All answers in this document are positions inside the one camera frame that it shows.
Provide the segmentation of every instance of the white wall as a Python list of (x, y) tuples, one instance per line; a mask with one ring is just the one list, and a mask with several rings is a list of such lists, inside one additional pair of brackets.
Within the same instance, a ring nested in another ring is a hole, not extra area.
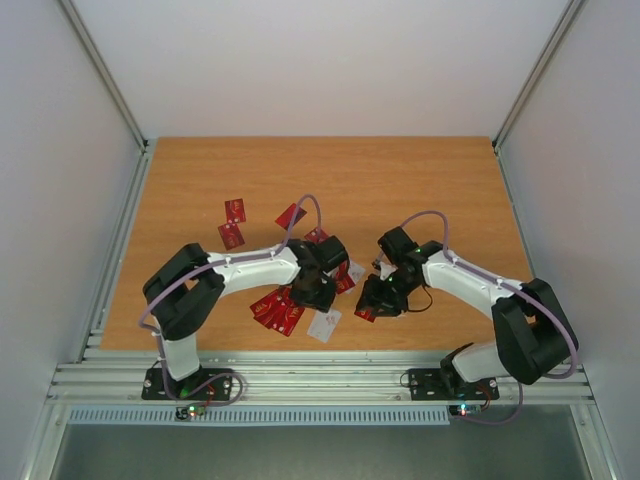
[(495, 136), (566, 0), (76, 0), (147, 137)]
[(137, 154), (53, 0), (0, 15), (0, 477), (69, 361)]
[(640, 477), (640, 3), (588, 2), (504, 148), (625, 478)]

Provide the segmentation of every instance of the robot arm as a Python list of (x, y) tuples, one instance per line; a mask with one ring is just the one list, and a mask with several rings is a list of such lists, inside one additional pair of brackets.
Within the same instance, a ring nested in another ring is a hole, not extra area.
[(289, 297), (297, 305), (327, 312), (336, 294), (336, 283), (328, 273), (347, 258), (335, 236), (319, 244), (290, 240), (280, 252), (273, 247), (220, 254), (207, 253), (199, 244), (186, 245), (143, 288), (151, 303), (189, 271), (211, 265), (194, 278), (197, 283), (192, 288), (181, 285), (152, 310), (162, 333), (169, 374), (180, 381), (199, 370), (196, 331), (218, 299), (262, 285), (291, 285)]
[[(408, 310), (408, 295), (412, 291), (433, 287), (454, 295), (493, 320), (495, 342), (465, 345), (441, 362), (441, 376), (450, 392), (482, 378), (508, 375), (530, 385), (569, 356), (568, 346), (552, 322), (515, 295), (513, 289), (549, 309), (578, 348), (564, 312), (546, 282), (534, 279), (522, 283), (501, 278), (466, 261), (467, 268), (462, 268), (462, 259), (451, 250), (445, 255), (442, 245), (435, 241), (418, 246), (400, 227), (387, 232), (378, 243), (396, 270), (385, 280), (375, 274), (369, 276), (357, 310), (371, 309), (375, 316), (397, 316)], [(535, 317), (535, 321), (529, 323), (528, 317)]]

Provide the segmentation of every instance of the ventilation grille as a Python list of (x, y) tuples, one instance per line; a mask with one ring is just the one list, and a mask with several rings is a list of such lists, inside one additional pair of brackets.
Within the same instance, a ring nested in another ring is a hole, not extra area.
[(284, 425), (448, 425), (446, 407), (222, 407), (190, 421), (175, 418), (174, 407), (76, 406), (71, 424), (207, 425), (259, 427)]

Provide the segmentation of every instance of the mounting plate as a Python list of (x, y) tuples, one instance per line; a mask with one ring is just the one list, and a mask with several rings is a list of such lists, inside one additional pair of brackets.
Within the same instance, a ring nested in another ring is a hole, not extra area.
[[(192, 383), (195, 387), (201, 385), (207, 378), (211, 378), (214, 375), (218, 375), (220, 373), (231, 373), (233, 370), (230, 368), (201, 368), (198, 374), (197, 379), (189, 379), (190, 383)], [(173, 394), (178, 396), (180, 394), (180, 390), (183, 387), (184, 381), (180, 382), (171, 382), (173, 383)], [(225, 400), (229, 400), (230, 391), (233, 387), (233, 378), (232, 377), (220, 377), (209, 385), (213, 387), (213, 395), (211, 395), (211, 390), (208, 388), (203, 388), (197, 393), (185, 398), (188, 401), (213, 401), (213, 402), (222, 402)], [(143, 400), (171, 400), (164, 391), (164, 384), (162, 382), (162, 369), (161, 368), (150, 368), (147, 370), (147, 373), (144, 376), (144, 384), (142, 387), (142, 399)]]
[(479, 383), (491, 397), (491, 400), (500, 398), (498, 386), (491, 387), (490, 383), (495, 378), (484, 378), (475, 384), (469, 384), (460, 389), (460, 396), (452, 398), (440, 379), (439, 368), (412, 368), (407, 370), (411, 400), (486, 400), (486, 394), (476, 387)]

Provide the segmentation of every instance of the wooden tabletop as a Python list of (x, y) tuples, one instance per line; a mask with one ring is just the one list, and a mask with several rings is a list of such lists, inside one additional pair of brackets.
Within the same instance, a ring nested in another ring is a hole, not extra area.
[[(143, 284), (183, 245), (198, 242), (224, 252), (217, 227), (224, 202), (243, 198), (246, 244), (233, 252), (271, 246), (284, 230), (274, 220), (303, 194), (318, 198), (323, 228), (340, 238), (352, 261), (372, 272), (376, 242), (409, 215), (445, 212), (451, 248), (491, 271), (529, 280), (511, 207), (488, 138), (163, 138), (155, 151), (118, 280), (103, 349), (151, 350), (136, 326), (145, 308)], [(312, 204), (295, 227), (302, 237), (315, 226)], [(442, 240), (442, 223), (423, 217), (406, 227), (418, 243)], [(435, 350), (492, 338), (489, 319), (458, 299), (433, 290), (424, 313), (378, 318), (353, 315), (363, 280), (337, 297), (342, 312), (328, 343), (307, 335), (307, 310), (291, 337), (267, 330), (248, 306), (273, 290), (257, 288), (221, 299), (198, 331), (201, 350)], [(426, 305), (422, 291), (412, 308)]]

